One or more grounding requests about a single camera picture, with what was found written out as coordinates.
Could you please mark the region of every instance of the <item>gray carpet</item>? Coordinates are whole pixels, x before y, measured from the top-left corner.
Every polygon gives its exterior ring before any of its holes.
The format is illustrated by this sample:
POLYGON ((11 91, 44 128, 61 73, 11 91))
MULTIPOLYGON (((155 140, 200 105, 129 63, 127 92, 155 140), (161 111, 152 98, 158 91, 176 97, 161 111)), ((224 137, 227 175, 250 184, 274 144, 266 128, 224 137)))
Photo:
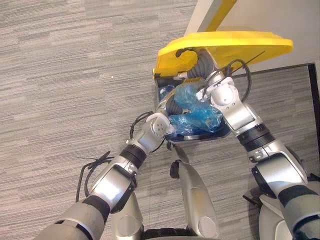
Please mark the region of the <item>gray carpet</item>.
MULTIPOLYGON (((131 122, 155 106, 157 52, 184 34, 195 4, 1 1, 1 239, 32 239, 73 204, 88 163, 76 156, 123 149, 131 122)), ((240 89, 246 84, 235 81, 240 89)), ((248 102, 304 159, 307 172, 318 174, 308 68, 255 74, 248 102)), ((229 135, 183 148, 209 189, 221 238, 257 239, 258 210, 241 197, 256 187, 242 146, 229 135)), ((161 147, 137 177, 146 229, 186 226, 179 182, 169 177, 170 156, 161 147)), ((111 239, 110 224, 101 239, 111 239)))

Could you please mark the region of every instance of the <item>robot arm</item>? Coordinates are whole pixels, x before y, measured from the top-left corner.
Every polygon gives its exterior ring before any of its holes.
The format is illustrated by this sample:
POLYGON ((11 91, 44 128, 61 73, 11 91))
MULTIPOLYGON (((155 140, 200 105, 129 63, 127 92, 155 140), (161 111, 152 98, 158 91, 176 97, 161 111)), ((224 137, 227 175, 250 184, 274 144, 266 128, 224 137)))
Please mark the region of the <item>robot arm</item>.
POLYGON ((296 239, 320 238, 320 197, 308 188, 306 173, 297 157, 275 139, 262 119, 239 99, 231 77, 213 74, 203 96, 223 113, 224 121, 256 163, 253 176, 264 194, 278 198, 289 230, 296 239))
MULTIPOLYGON (((307 187, 307 176, 295 154, 275 139, 253 109, 239 99, 231 77, 226 77, 206 56, 205 68, 196 65, 176 78, 195 75, 207 78, 208 88, 198 93, 222 112, 231 131, 256 163, 252 173, 261 190, 282 204, 282 213, 291 233, 298 239, 320 238, 320 197, 307 187)), ((166 115, 158 112, 147 118, 142 131, 98 175, 90 195, 70 207, 36 240, 99 240, 108 215, 120 211, 136 187, 135 176, 147 157, 171 132, 166 115)))
POLYGON ((162 113, 154 113, 125 149, 97 176, 90 195, 71 206, 35 240, 99 240, 110 213, 120 211, 136 188, 135 176, 156 149, 171 125, 162 113))

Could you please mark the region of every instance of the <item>black baseboard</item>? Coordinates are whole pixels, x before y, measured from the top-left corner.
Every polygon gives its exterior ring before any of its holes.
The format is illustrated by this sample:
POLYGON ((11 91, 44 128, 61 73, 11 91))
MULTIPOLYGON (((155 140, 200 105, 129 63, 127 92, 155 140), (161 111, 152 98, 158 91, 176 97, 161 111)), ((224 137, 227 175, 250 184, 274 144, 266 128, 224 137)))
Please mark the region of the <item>black baseboard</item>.
POLYGON ((313 100, 316 135, 318 138, 318 149, 319 149, 319 156, 320 156, 320 99, 319 99, 316 65, 314 63, 308 64, 308 70, 309 70, 309 78, 310 78, 311 93, 312 93, 312 100, 313 100))

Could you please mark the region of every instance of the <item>blue plastic bag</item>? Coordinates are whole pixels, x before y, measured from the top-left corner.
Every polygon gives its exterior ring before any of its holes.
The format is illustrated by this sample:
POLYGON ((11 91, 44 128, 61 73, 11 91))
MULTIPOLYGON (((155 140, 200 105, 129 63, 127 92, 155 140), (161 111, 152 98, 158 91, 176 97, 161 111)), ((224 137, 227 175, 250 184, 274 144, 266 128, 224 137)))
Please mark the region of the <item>blue plastic bag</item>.
POLYGON ((174 85, 166 85, 159 89, 159 102, 164 99, 173 89, 175 89, 174 85))
POLYGON ((222 113, 208 102, 200 102, 196 93, 197 83, 182 84, 175 88, 174 100, 179 107, 188 109, 186 114, 170 115, 174 135, 200 135, 219 129, 222 113))

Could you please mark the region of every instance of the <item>white wall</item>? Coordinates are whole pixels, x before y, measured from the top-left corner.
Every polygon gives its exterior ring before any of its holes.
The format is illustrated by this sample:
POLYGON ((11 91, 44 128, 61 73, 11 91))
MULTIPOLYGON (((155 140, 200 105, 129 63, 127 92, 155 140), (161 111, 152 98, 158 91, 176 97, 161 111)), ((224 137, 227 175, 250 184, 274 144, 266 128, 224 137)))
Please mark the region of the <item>white wall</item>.
POLYGON ((250 69, 317 63, 320 88, 320 0, 238 0, 217 31, 266 31, 293 40, 291 53, 250 69))

